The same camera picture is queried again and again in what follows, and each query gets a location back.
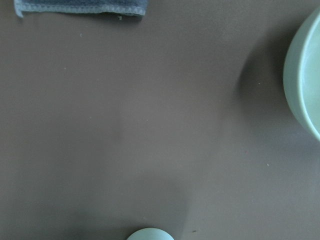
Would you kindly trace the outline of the green bowl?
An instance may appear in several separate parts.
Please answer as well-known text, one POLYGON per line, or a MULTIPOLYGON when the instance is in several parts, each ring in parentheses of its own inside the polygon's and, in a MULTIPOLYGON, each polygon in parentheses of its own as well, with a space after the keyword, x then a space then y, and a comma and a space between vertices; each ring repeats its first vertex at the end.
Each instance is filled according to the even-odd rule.
POLYGON ((317 7, 294 35, 283 68, 288 106, 300 125, 320 139, 320 8, 317 7))

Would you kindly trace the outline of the green cup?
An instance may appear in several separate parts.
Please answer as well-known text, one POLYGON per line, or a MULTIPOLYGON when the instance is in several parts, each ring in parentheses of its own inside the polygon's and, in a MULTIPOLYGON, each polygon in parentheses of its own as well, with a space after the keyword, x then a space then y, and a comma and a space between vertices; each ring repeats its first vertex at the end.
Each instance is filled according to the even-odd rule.
POLYGON ((148 227, 135 231, 127 240, 174 240, 174 238, 162 229, 148 227))

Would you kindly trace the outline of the grey cloth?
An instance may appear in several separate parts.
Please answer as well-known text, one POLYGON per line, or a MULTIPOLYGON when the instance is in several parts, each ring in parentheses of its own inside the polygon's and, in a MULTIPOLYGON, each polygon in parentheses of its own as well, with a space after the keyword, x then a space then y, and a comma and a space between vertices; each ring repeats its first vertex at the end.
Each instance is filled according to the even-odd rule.
POLYGON ((113 13, 143 17, 148 7, 147 0, 14 0, 16 14, 24 12, 52 12, 67 14, 113 13))

